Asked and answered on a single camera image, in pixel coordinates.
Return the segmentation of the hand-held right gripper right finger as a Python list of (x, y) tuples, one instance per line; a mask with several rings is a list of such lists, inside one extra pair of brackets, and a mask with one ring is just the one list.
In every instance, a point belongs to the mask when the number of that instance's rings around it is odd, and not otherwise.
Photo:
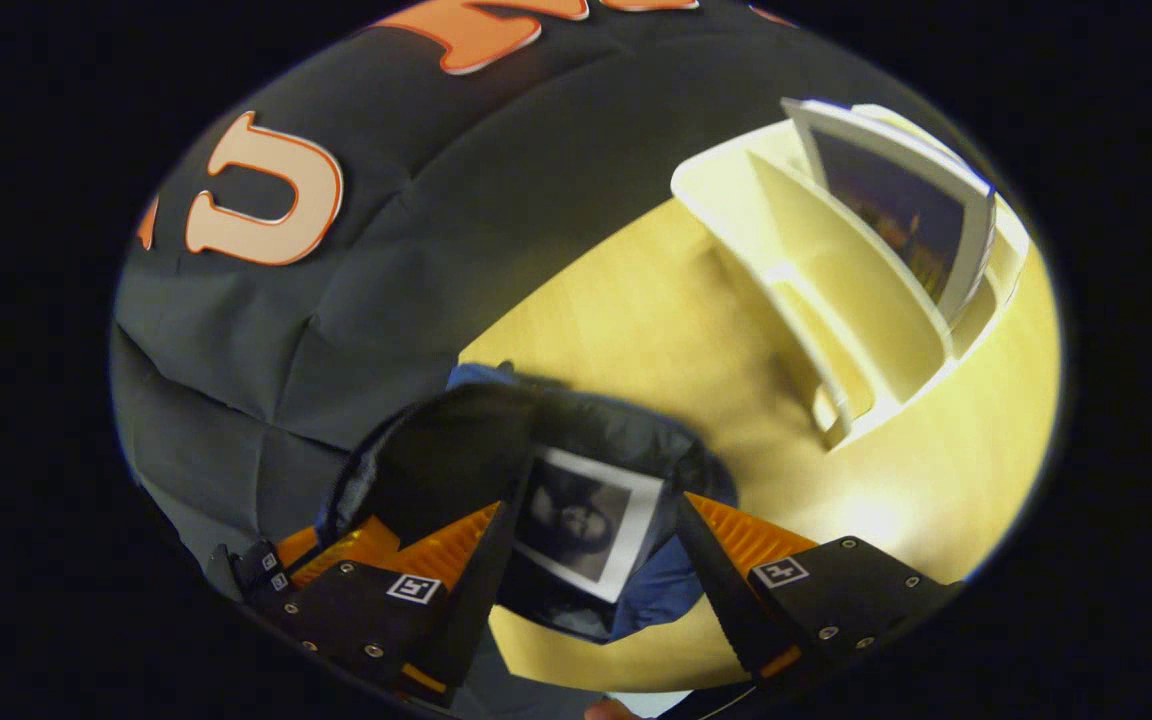
[(844, 670), (963, 592), (856, 536), (810, 541), (687, 492), (676, 532), (737, 660), (756, 683)]

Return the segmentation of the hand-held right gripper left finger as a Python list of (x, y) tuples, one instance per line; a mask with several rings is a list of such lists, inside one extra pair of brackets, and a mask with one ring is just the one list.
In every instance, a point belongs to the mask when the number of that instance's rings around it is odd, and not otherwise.
[(410, 544), (388, 568), (339, 562), (271, 602), (271, 626), (353, 682), (449, 702), (465, 682), (505, 578), (516, 506), (497, 501)]

